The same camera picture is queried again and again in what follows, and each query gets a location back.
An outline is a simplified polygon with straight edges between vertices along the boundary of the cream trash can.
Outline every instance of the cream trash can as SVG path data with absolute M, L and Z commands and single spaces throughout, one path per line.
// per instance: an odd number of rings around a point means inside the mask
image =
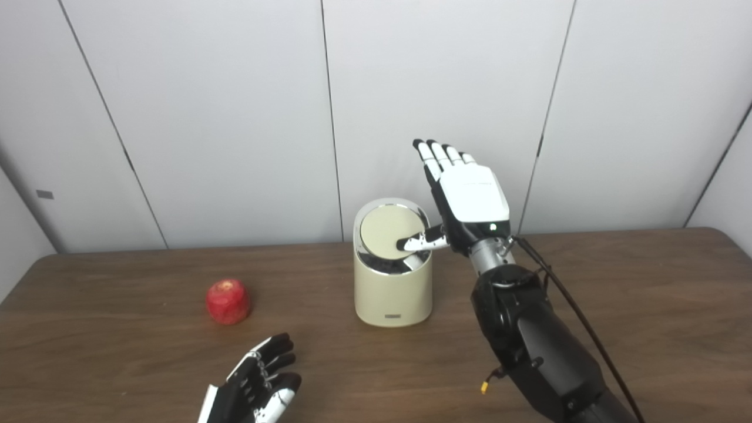
M 420 323 L 433 307 L 431 252 L 400 251 L 396 242 L 429 227 L 415 203 L 377 199 L 355 217 L 355 311 L 365 323 L 401 327 Z

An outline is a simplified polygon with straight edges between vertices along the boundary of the panel seam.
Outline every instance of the panel seam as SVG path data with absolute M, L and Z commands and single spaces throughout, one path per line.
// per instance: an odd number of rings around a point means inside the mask
M 339 186 L 339 165 L 337 163 L 337 139 L 334 131 L 334 106 L 332 105 L 332 80 L 329 76 L 329 47 L 326 44 L 326 19 L 324 19 L 324 0 L 321 4 L 321 30 L 324 39 L 324 60 L 326 61 L 326 90 L 329 92 L 329 119 L 332 122 L 332 149 L 334 150 L 334 172 L 337 180 L 337 203 L 339 205 L 339 230 L 344 242 L 344 217 L 342 213 L 342 191 Z
M 102 105 L 105 107 L 105 111 L 107 112 L 107 116 L 110 120 L 110 124 L 112 125 L 112 128 L 115 130 L 115 136 L 117 137 L 117 141 L 120 142 L 120 147 L 123 149 L 123 154 L 128 160 L 130 168 L 133 171 L 133 175 L 136 178 L 136 182 L 138 183 L 138 188 L 141 190 L 141 195 L 144 196 L 144 201 L 146 202 L 146 205 L 149 208 L 149 213 L 151 213 L 151 217 L 154 220 L 156 229 L 159 231 L 159 236 L 162 237 L 162 242 L 165 244 L 165 248 L 169 249 L 170 246 L 167 244 L 167 239 L 165 238 L 165 234 L 162 231 L 161 226 L 159 225 L 159 221 L 156 219 L 156 215 L 154 214 L 154 209 L 152 208 L 151 202 L 149 201 L 149 197 L 146 195 L 146 191 L 144 190 L 144 185 L 141 183 L 141 179 L 138 177 L 138 173 L 136 173 L 135 167 L 133 166 L 131 162 L 130 155 L 128 154 L 128 150 L 126 149 L 126 145 L 125 143 L 123 143 L 123 137 L 120 136 L 120 131 L 118 130 L 117 125 L 115 124 L 115 119 L 112 118 L 110 107 L 107 105 L 107 102 L 105 101 L 105 95 L 102 93 L 102 89 L 99 86 L 99 82 L 96 80 L 96 77 L 94 76 L 94 71 L 92 70 L 92 67 L 89 64 L 89 58 L 86 57 L 86 53 L 83 51 L 83 46 L 81 45 L 81 42 L 78 39 L 78 34 L 76 34 L 76 30 L 73 28 L 73 23 L 71 22 L 71 18 L 68 15 L 68 11 L 65 9 L 65 5 L 62 3 L 62 0 L 57 0 L 57 3 L 58 5 L 60 5 L 60 10 L 62 11 L 63 16 L 65 17 L 65 21 L 68 23 L 68 28 L 70 28 L 71 34 L 73 34 L 73 39 L 76 41 L 76 45 L 78 46 L 78 51 L 80 51 L 81 57 L 83 57 L 83 63 L 86 65 L 86 69 L 89 71 L 89 76 L 92 78 L 92 81 L 94 82 L 94 87 L 96 87 L 97 93 L 99 94 L 99 98 L 102 101 Z
M 726 155 L 729 153 L 731 146 L 734 144 L 734 141 L 736 141 L 736 137 L 741 132 L 741 128 L 744 127 L 744 124 L 747 122 L 747 118 L 750 115 L 750 111 L 752 111 L 752 102 L 749 104 L 749 106 L 747 106 L 747 111 L 744 113 L 744 116 L 741 118 L 741 122 L 739 122 L 739 125 L 736 127 L 736 131 L 734 132 L 734 135 L 731 135 L 731 139 L 729 140 L 729 143 L 726 146 L 726 149 L 723 150 L 723 154 L 720 155 L 720 159 L 718 159 L 718 163 L 715 164 L 715 168 L 713 169 L 713 172 L 710 174 L 710 178 L 708 178 L 708 181 L 705 182 L 705 186 L 702 188 L 702 192 L 697 198 L 697 201 L 695 201 L 695 205 L 692 207 L 692 211 L 690 211 L 690 215 L 687 216 L 687 219 L 684 221 L 684 225 L 682 227 L 687 227 L 687 225 L 690 224 L 690 220 L 692 219 L 692 216 L 697 211 L 697 207 L 700 205 L 700 202 L 702 201 L 702 197 L 704 197 L 705 193 L 708 192 L 708 188 L 710 187 L 710 184 L 713 182 L 715 175 L 718 173 L 718 169 L 720 169 L 720 165 L 723 164 L 723 161 L 726 159 Z
M 577 6 L 577 0 L 572 2 L 572 10 L 569 12 L 569 21 L 566 25 L 566 32 L 564 33 L 564 42 L 562 43 L 562 50 L 559 53 L 559 63 L 556 64 L 556 74 L 553 77 L 553 85 L 551 86 L 551 95 L 548 98 L 548 106 L 546 107 L 546 116 L 543 119 L 543 127 L 541 128 L 541 138 L 538 140 L 538 150 L 535 152 L 535 161 L 532 164 L 532 171 L 530 172 L 530 181 L 527 184 L 527 193 L 525 193 L 525 202 L 522 206 L 522 216 L 520 216 L 520 226 L 517 228 L 517 235 L 522 232 L 522 223 L 525 220 L 525 213 L 527 212 L 527 205 L 530 201 L 530 191 L 532 191 L 532 180 L 535 177 L 535 169 L 538 167 L 538 158 L 541 156 L 541 149 L 543 148 L 543 140 L 546 134 L 546 128 L 548 126 L 548 117 L 551 113 L 551 104 L 553 104 L 553 95 L 556 92 L 556 85 L 559 82 L 559 73 L 561 72 L 562 62 L 564 61 L 564 52 L 566 50 L 566 44 L 569 40 L 569 30 L 572 28 L 572 20 L 575 17 L 575 7 Z

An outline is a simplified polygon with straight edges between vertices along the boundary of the black robot forearm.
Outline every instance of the black robot forearm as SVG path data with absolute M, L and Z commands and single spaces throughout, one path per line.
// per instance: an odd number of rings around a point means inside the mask
M 538 276 L 517 265 L 478 278 L 472 302 L 492 350 L 530 405 L 556 423 L 636 423 L 600 366 L 553 313 Z

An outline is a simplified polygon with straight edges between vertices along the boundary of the white wall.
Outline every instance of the white wall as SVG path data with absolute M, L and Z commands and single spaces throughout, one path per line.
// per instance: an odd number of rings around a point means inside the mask
M 741 128 L 688 226 L 722 230 L 752 256 L 752 119 Z
M 0 164 L 61 251 L 349 239 L 380 196 L 436 222 L 413 138 L 515 226 L 529 195 L 523 232 L 679 227 L 752 99 L 739 0 L 580 0 L 568 38 L 572 0 L 62 3 L 156 221 L 58 2 L 0 2 Z
M 65 0 L 170 248 L 340 241 L 318 0 Z
M 414 138 L 468 151 L 520 221 L 572 2 L 324 0 L 344 235 L 404 197 L 438 223 Z
M 752 99 L 751 17 L 579 1 L 522 231 L 683 225 Z
M 55 249 L 0 169 L 0 302 L 26 270 Z
M 0 165 L 60 251 L 164 248 L 57 2 L 0 2 L 0 56 Z

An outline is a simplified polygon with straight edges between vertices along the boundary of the black cable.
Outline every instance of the black cable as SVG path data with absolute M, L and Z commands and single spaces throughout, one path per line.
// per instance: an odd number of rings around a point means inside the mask
M 645 423 L 645 419 L 642 417 L 642 413 L 640 412 L 640 408 L 637 406 L 637 402 L 635 401 L 635 398 L 632 396 L 632 393 L 629 392 L 629 388 L 626 387 L 626 383 L 624 382 L 624 379 L 622 379 L 621 375 L 619 374 L 619 370 L 616 369 L 616 365 L 614 365 L 614 362 L 611 360 L 611 356 L 608 355 L 606 352 L 606 348 L 601 343 L 600 338 L 598 338 L 598 335 L 596 334 L 596 331 L 593 329 L 592 326 L 590 326 L 590 323 L 587 321 L 587 318 L 585 317 L 585 314 L 580 310 L 580 307 L 577 305 L 577 302 L 575 302 L 575 299 L 572 298 L 569 291 L 566 290 L 564 287 L 564 284 L 561 282 L 561 279 L 559 279 L 558 276 L 556 276 L 556 273 L 553 272 L 550 266 L 546 263 L 545 260 L 543 260 L 543 257 L 541 257 L 540 254 L 530 245 L 529 242 L 527 242 L 524 238 L 519 238 L 514 236 L 513 239 L 517 241 L 517 244 L 522 247 L 523 250 L 540 266 L 542 267 L 546 274 L 551 277 L 551 280 L 556 285 L 557 288 L 559 288 L 559 291 L 562 293 L 564 298 L 566 299 L 566 302 L 569 303 L 569 306 L 572 308 L 572 310 L 575 311 L 575 314 L 580 319 L 580 322 L 582 322 L 582 325 L 585 326 L 585 330 L 587 330 L 587 333 L 590 335 L 590 338 L 593 340 L 593 342 L 596 344 L 596 348 L 601 353 L 601 357 L 603 357 L 603 361 L 605 361 L 606 366 L 608 366 L 608 369 L 611 371 L 611 374 L 614 375 L 614 379 L 616 379 L 617 384 L 619 384 L 619 388 L 621 388 L 621 391 L 624 393 L 624 397 L 626 397 L 627 402 L 632 407 L 632 412 L 635 413 L 635 417 L 637 418 L 637 421 L 639 423 Z

